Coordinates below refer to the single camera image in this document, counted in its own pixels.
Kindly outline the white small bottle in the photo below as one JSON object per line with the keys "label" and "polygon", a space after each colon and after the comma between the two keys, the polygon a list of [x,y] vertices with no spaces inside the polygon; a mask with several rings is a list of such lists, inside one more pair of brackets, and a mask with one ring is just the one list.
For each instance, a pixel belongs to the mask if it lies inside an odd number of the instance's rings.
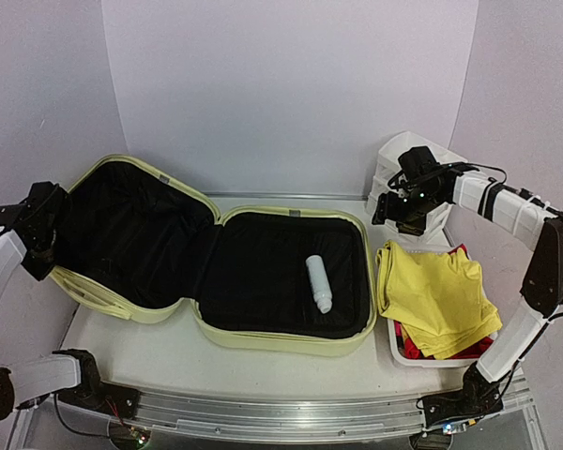
{"label": "white small bottle", "polygon": [[332,310],[333,295],[323,259],[319,255],[311,255],[306,259],[305,263],[313,301],[322,314],[328,314]]}

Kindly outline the pale green hard-shell suitcase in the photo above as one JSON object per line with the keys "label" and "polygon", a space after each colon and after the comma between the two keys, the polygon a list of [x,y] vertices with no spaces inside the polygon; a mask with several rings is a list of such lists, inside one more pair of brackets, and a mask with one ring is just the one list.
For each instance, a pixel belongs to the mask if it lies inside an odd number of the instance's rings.
{"label": "pale green hard-shell suitcase", "polygon": [[[99,160],[70,189],[52,280],[81,305],[136,323],[184,303],[228,348],[342,356],[375,325],[363,223],[341,211],[239,206],[129,156]],[[312,298],[306,267],[322,257],[332,310]]]}

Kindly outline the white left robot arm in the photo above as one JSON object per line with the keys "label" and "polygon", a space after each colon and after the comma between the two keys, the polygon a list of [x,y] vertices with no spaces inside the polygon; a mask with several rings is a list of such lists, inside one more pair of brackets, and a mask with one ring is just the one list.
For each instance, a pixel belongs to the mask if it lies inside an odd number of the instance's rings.
{"label": "white left robot arm", "polygon": [[[56,183],[36,182],[26,197],[0,206],[0,304],[22,273],[42,281],[55,268],[58,227],[70,209],[67,192]],[[107,389],[93,355],[64,350],[0,366],[0,421],[15,409],[51,394],[69,393],[88,410],[107,401]]]}

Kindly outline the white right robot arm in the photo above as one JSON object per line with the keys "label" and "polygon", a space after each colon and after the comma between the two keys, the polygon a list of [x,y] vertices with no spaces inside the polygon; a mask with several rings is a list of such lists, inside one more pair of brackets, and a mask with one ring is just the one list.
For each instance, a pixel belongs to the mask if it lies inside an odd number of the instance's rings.
{"label": "white right robot arm", "polygon": [[390,221],[399,232],[420,231],[427,214],[443,204],[499,227],[487,244],[498,260],[457,263],[437,253],[447,270],[441,275],[390,241],[377,252],[377,308],[409,332],[430,325],[434,343],[465,331],[461,349],[495,334],[464,373],[461,388],[421,399],[425,413],[435,417],[488,413],[500,405],[499,385],[563,305],[563,211],[458,164],[397,182],[379,195],[372,223]]}

